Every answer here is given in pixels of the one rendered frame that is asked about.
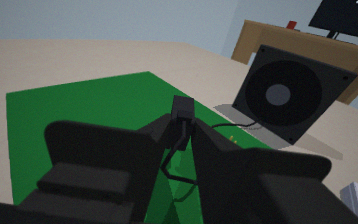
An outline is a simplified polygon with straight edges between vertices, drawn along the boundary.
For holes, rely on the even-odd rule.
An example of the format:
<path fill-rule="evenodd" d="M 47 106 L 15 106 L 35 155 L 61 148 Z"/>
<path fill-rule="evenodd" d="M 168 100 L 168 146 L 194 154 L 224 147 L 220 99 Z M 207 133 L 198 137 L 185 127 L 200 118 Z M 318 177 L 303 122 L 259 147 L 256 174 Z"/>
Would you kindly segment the black cooling fan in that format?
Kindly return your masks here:
<path fill-rule="evenodd" d="M 358 76 L 263 44 L 252 62 L 232 107 L 291 145 Z"/>

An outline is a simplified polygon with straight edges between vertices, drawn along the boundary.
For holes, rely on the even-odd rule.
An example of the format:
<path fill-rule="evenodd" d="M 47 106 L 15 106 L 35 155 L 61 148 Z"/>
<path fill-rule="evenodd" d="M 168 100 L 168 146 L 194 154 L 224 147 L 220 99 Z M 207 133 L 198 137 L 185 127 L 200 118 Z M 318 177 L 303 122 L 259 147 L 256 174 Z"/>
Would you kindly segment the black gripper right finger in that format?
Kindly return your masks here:
<path fill-rule="evenodd" d="M 261 147 L 241 148 L 195 118 L 191 146 L 203 224 L 229 224 L 261 173 L 317 178 L 332 169 L 324 156 Z"/>

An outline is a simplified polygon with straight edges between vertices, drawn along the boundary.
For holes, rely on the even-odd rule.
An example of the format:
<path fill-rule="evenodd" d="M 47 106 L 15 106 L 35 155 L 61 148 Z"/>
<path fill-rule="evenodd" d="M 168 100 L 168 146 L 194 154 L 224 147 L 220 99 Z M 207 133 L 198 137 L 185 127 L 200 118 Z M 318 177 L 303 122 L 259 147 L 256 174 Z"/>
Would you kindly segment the black fan cable with plug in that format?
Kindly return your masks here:
<path fill-rule="evenodd" d="M 257 122 L 262 120 L 262 118 L 263 117 L 261 117 L 260 119 L 249 125 L 222 123 L 222 124 L 213 125 L 211 127 L 214 128 L 222 125 L 249 127 L 255 125 Z M 166 144 L 166 149 L 170 149 L 171 147 L 171 151 L 168 153 L 160 169 L 168 179 L 198 185 L 196 180 L 172 175 L 166 169 L 167 164 L 169 163 L 172 156 L 175 154 L 177 150 L 178 151 L 186 150 L 194 125 L 195 125 L 194 98 L 174 95 L 172 110 L 171 110 L 171 123 L 170 123 L 168 141 Z"/>

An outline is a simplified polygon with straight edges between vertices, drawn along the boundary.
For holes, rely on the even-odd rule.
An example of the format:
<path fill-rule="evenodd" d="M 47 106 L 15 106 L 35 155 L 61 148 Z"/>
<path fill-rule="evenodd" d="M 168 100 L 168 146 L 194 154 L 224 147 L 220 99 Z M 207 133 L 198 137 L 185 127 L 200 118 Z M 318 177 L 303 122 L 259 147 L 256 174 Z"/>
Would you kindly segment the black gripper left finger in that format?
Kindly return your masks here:
<path fill-rule="evenodd" d="M 58 162 L 132 174 L 134 222 L 144 222 L 168 141 L 171 114 L 138 130 L 60 120 L 44 129 L 52 166 Z"/>

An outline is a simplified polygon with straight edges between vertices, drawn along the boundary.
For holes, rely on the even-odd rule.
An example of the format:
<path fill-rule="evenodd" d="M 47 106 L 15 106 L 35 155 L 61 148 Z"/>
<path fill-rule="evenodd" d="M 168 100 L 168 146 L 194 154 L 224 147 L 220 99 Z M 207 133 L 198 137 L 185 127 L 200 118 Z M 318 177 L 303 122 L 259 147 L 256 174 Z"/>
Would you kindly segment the green circuit board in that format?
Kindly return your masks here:
<path fill-rule="evenodd" d="M 44 129 L 52 122 L 138 130 L 166 113 L 174 95 L 189 97 L 150 71 L 6 93 L 13 204 L 19 205 L 53 166 Z M 214 127 L 241 148 L 273 149 L 234 125 Z M 191 136 L 166 166 L 172 175 L 197 181 Z M 144 223 L 203 224 L 198 185 L 168 179 L 159 168 Z"/>

